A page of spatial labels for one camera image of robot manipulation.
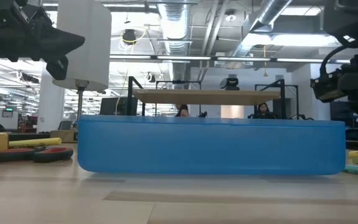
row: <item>black metal frame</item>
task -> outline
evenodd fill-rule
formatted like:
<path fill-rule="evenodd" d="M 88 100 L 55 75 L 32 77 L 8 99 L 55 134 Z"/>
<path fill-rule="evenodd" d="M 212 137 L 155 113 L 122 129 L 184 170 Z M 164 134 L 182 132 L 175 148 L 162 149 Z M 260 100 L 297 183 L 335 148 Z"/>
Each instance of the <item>black metal frame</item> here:
<path fill-rule="evenodd" d="M 296 90 L 296 118 L 299 119 L 299 87 L 298 85 L 286 85 L 284 79 L 277 80 L 271 84 L 255 84 L 255 91 L 258 91 L 258 86 L 264 86 L 259 91 L 264 91 L 268 88 L 280 88 L 280 102 L 281 102 L 281 119 L 287 119 L 287 107 L 285 105 L 285 87 L 294 87 Z M 258 113 L 258 108 L 254 106 L 254 114 Z"/>
<path fill-rule="evenodd" d="M 132 111 L 132 98 L 134 92 L 134 83 L 141 89 L 143 89 L 142 85 L 136 80 L 135 77 L 128 78 L 128 100 L 127 100 L 127 115 L 131 115 Z M 146 104 L 142 102 L 142 116 L 145 115 Z"/>
<path fill-rule="evenodd" d="M 190 83 L 197 83 L 200 86 L 201 90 L 201 81 L 181 81 L 181 80 L 173 80 L 173 81 L 156 81 L 155 82 L 155 89 L 158 90 L 158 84 L 160 83 L 172 83 L 172 84 L 190 84 Z M 155 104 L 155 116 L 157 116 L 157 104 Z"/>

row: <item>table surface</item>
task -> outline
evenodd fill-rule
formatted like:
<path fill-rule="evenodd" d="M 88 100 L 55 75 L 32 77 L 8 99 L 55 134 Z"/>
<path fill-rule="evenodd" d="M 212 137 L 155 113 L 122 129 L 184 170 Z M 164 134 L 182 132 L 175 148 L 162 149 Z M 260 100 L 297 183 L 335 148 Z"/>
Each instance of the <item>table surface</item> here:
<path fill-rule="evenodd" d="M 134 90 L 143 103 L 183 105 L 259 105 L 280 97 L 277 91 Z"/>
<path fill-rule="evenodd" d="M 0 223 L 358 223 L 358 175 L 94 174 L 75 156 L 0 164 Z"/>

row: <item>wooden shelf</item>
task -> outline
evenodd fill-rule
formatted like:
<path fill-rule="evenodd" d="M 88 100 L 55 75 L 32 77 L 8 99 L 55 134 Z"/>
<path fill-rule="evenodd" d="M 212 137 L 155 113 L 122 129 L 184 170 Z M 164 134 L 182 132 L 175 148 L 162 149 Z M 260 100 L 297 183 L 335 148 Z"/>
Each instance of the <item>wooden shelf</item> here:
<path fill-rule="evenodd" d="M 277 91 L 134 90 L 143 103 L 188 105 L 259 105 L 280 97 Z"/>

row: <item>blue plastic bin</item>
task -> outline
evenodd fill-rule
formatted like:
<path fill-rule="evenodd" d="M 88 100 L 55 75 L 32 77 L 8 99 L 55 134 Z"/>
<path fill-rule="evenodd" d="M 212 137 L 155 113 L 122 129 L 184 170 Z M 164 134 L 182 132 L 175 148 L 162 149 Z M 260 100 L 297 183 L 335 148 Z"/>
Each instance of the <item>blue plastic bin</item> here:
<path fill-rule="evenodd" d="M 84 115 L 78 127 L 91 172 L 331 175 L 346 164 L 337 121 Z"/>

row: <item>silver ductwork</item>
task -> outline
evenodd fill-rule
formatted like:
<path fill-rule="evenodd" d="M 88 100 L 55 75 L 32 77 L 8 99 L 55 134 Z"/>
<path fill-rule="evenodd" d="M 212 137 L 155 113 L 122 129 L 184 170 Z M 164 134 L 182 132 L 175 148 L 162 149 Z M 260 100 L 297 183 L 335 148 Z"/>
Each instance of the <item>silver ductwork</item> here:
<path fill-rule="evenodd" d="M 231 57 L 246 57 L 253 45 L 248 44 L 247 35 L 253 30 L 263 30 L 269 32 L 273 29 L 274 21 L 280 16 L 284 9 L 290 5 L 292 0 L 264 0 L 260 9 L 247 16 L 244 21 L 243 31 L 245 34 L 241 44 L 231 53 Z M 225 68 L 238 68 L 238 62 L 229 62 L 224 65 Z"/>
<path fill-rule="evenodd" d="M 189 35 L 190 5 L 188 4 L 158 4 L 164 39 L 181 40 L 187 39 Z M 174 41 L 166 42 L 165 49 L 169 55 L 188 55 L 189 43 Z M 172 63 L 170 68 L 172 80 L 189 81 L 190 64 Z"/>

